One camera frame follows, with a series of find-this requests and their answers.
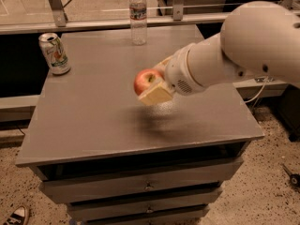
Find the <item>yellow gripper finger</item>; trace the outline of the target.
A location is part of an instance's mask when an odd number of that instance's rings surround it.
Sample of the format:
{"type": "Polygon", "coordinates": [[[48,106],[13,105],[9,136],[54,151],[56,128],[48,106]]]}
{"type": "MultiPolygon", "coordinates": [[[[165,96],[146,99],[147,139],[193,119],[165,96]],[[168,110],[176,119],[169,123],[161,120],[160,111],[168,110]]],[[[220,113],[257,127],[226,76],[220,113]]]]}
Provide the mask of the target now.
{"type": "Polygon", "coordinates": [[[146,106],[152,106],[172,100],[173,94],[174,90],[164,80],[157,79],[138,96],[138,100],[146,106]]]}
{"type": "Polygon", "coordinates": [[[153,66],[153,69],[157,70],[161,76],[164,76],[166,66],[169,64],[170,60],[172,58],[169,56],[165,58],[164,60],[160,61],[156,65],[153,66]]]}

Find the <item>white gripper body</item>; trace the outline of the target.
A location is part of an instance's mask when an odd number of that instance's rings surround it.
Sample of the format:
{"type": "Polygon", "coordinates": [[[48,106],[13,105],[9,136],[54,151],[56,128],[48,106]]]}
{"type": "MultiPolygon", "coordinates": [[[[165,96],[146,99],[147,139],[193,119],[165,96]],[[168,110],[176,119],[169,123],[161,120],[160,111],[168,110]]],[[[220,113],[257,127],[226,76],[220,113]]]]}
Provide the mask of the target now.
{"type": "Polygon", "coordinates": [[[194,80],[188,68],[188,54],[192,46],[193,43],[190,43],[173,54],[164,71],[165,81],[176,93],[183,96],[190,96],[205,90],[194,80]]]}

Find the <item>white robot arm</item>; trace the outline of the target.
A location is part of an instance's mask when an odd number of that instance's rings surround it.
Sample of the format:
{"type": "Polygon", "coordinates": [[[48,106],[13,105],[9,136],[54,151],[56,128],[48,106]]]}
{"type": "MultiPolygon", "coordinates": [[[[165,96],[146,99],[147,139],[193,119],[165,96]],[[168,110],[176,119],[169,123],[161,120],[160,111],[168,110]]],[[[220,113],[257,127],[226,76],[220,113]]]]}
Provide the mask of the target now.
{"type": "Polygon", "coordinates": [[[266,76],[300,84],[300,17],[277,4],[246,3],[233,10],[220,32],[191,43],[154,66],[162,76],[138,100],[155,105],[175,93],[190,96],[220,83],[266,76]]]}

